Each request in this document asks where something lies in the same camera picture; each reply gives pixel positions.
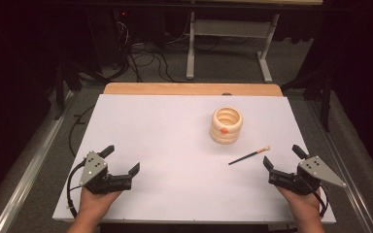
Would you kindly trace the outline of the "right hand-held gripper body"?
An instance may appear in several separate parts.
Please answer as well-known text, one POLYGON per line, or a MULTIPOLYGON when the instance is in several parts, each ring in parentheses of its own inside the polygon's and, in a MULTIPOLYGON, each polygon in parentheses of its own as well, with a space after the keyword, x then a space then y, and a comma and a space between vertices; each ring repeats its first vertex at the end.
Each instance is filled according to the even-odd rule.
POLYGON ((347 184, 318 156, 307 158, 298 163, 295 173, 285 173, 275 168, 268 171, 268 182, 299 195, 316 192, 322 182, 341 187, 347 184))

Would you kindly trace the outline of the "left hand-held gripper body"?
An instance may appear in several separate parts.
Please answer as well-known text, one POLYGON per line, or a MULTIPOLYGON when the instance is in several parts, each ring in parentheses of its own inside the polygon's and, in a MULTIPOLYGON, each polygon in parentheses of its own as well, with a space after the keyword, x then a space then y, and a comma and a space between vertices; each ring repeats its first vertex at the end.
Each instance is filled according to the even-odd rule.
POLYGON ((108 194, 130 190, 132 187, 132 176, 130 174, 118 176, 109 174, 108 163, 105 160, 109 154, 111 154, 110 151, 91 151, 86 156, 79 185, 92 194, 108 194))

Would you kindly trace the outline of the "person's left hand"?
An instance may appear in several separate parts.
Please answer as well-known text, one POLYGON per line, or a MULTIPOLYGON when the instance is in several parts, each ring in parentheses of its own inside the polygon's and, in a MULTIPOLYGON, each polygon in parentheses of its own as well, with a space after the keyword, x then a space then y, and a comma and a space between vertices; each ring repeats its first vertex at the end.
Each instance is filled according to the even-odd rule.
POLYGON ((83 188, 76 219, 87 224, 99 223, 120 195, 120 191, 107 194, 93 194, 86 188, 83 188))

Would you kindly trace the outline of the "person's right hand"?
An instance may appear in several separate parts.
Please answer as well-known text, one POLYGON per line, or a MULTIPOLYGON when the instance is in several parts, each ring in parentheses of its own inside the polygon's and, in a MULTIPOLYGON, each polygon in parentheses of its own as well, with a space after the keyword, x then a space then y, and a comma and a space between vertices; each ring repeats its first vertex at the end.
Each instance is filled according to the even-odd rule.
POLYGON ((320 203, 314 194, 298 195, 282 187, 278 187, 278 190, 287 200, 297 225, 313 223, 321 219, 320 203))

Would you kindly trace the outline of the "white table board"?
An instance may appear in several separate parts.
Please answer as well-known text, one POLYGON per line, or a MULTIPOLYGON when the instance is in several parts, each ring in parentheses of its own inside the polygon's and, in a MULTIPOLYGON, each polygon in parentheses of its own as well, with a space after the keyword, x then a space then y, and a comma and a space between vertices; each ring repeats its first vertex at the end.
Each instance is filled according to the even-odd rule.
POLYGON ((303 137, 285 97, 99 96, 77 153, 114 145, 106 161, 113 175, 135 164, 132 188, 105 219, 119 223, 284 223, 292 220, 285 198, 268 182, 265 156, 279 171, 295 171, 293 145, 303 137), (212 115, 221 107, 240 112, 236 142, 217 143, 212 115), (270 146, 232 165, 229 162, 270 146))

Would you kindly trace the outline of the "black stand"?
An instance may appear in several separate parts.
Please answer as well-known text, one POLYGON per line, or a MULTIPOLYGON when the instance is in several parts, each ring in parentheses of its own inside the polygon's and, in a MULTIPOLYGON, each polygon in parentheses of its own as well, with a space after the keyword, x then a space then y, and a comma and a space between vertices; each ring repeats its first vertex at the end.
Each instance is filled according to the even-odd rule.
POLYGON ((314 71, 298 76, 293 81, 281 86, 285 92, 292 88, 303 88, 303 96, 306 100, 321 99, 320 121, 326 132, 329 131, 328 117, 330 110, 330 94, 332 83, 332 69, 321 65, 314 71))
POLYGON ((67 85, 71 91, 80 91, 82 89, 77 73, 68 64, 58 62, 55 70, 55 120, 59 120, 65 110, 64 85, 67 85))

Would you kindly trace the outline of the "wooden table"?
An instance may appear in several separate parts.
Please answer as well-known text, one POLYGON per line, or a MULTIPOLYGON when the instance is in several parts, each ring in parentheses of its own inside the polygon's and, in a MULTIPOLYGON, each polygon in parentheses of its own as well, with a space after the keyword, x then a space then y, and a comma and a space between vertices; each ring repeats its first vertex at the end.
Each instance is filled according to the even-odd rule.
POLYGON ((271 83, 108 83, 104 94, 283 96, 271 83))

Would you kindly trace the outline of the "black computer tower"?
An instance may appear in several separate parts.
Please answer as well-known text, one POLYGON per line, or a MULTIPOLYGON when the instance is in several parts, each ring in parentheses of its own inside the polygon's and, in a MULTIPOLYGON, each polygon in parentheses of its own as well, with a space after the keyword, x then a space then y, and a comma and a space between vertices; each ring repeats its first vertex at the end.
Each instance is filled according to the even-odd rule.
POLYGON ((165 44, 165 15, 162 11, 136 11, 124 8, 85 11, 94 40, 98 71, 106 76, 124 64, 132 44, 165 44))

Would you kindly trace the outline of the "metal floor rail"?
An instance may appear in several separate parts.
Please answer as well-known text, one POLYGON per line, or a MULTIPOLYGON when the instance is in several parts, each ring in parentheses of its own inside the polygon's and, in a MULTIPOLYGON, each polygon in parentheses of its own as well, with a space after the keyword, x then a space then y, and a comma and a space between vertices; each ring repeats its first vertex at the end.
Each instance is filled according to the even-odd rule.
POLYGON ((323 123, 320 120, 320 112, 317 104, 308 101, 307 106, 316 125, 320 129, 326 146, 329 149, 328 158, 330 159, 331 164, 346 183, 347 187, 344 188, 344 193, 348 198, 349 205, 354 210, 354 215, 359 221, 360 228, 364 233, 373 233, 373 217, 370 214, 368 205, 365 203, 362 193, 358 189, 357 183, 348 168, 349 162, 344 158, 344 153, 336 145, 332 132, 324 128, 323 123))
POLYGON ((50 110, 0 185, 0 233, 52 233, 67 227, 52 214, 71 165, 68 114, 75 99, 73 92, 66 93, 60 118, 50 110))

